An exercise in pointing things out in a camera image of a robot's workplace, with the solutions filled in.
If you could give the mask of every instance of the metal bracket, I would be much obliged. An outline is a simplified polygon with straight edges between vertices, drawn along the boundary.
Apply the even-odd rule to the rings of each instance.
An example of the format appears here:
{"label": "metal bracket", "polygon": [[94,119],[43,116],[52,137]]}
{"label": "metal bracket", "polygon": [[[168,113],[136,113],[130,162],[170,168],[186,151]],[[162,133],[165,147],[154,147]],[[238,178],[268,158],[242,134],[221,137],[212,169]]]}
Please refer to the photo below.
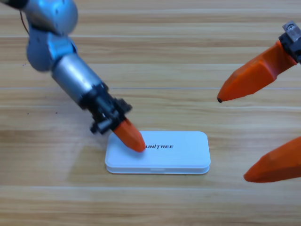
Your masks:
{"label": "metal bracket", "polygon": [[296,42],[299,38],[301,38],[301,30],[293,20],[282,27],[293,42]]}
{"label": "metal bracket", "polygon": [[279,40],[284,50],[297,62],[301,62],[301,30],[294,21],[282,26],[285,30]]}

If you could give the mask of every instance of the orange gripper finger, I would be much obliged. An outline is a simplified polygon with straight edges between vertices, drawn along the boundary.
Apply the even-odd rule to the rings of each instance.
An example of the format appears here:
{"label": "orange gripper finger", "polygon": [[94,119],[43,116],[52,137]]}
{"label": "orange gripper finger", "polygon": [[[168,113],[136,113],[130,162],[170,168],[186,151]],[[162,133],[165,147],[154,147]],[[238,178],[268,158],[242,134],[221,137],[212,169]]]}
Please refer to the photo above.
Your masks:
{"label": "orange gripper finger", "polygon": [[267,153],[244,175],[255,183],[276,182],[301,177],[301,137]]}
{"label": "orange gripper finger", "polygon": [[141,133],[129,119],[125,119],[113,132],[127,147],[134,151],[143,152],[145,150],[146,145]]}
{"label": "orange gripper finger", "polygon": [[238,68],[225,81],[217,100],[221,103],[254,94],[294,65],[297,63],[277,41],[274,46]]}

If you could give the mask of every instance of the cable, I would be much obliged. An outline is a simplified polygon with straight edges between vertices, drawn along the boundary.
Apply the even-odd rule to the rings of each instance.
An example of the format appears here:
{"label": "cable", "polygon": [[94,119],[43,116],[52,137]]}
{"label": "cable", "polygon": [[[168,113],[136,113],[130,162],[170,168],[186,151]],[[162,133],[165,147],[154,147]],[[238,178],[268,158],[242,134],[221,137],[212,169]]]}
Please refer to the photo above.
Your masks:
{"label": "cable", "polygon": [[20,11],[20,16],[21,16],[21,21],[22,21],[22,23],[23,23],[23,26],[24,26],[26,32],[29,34],[29,32],[28,32],[28,30],[27,30],[27,28],[26,28],[26,25],[25,25],[25,23],[24,23],[23,15],[22,15],[22,12],[21,12],[21,11]]}

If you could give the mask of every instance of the case lid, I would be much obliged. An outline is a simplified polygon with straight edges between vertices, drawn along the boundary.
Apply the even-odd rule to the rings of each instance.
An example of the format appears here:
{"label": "case lid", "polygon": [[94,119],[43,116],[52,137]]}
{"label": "case lid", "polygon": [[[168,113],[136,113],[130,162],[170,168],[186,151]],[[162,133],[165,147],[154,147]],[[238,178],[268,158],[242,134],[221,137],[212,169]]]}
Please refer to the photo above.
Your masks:
{"label": "case lid", "polygon": [[143,153],[126,147],[114,134],[109,136],[105,164],[111,173],[204,174],[209,171],[207,135],[200,131],[141,131]]}

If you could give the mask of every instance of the wooden table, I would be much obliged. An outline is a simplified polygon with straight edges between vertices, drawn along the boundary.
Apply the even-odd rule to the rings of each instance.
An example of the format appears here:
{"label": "wooden table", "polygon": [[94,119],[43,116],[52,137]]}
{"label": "wooden table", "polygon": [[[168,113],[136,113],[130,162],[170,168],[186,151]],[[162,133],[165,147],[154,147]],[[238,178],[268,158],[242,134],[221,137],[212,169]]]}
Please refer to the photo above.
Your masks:
{"label": "wooden table", "polygon": [[301,68],[218,103],[234,70],[273,45],[299,0],[77,0],[79,54],[133,105],[141,130],[200,130],[202,176],[113,175],[107,136],[26,58],[18,11],[0,8],[0,225],[300,226],[301,180],[243,174],[301,133]]}

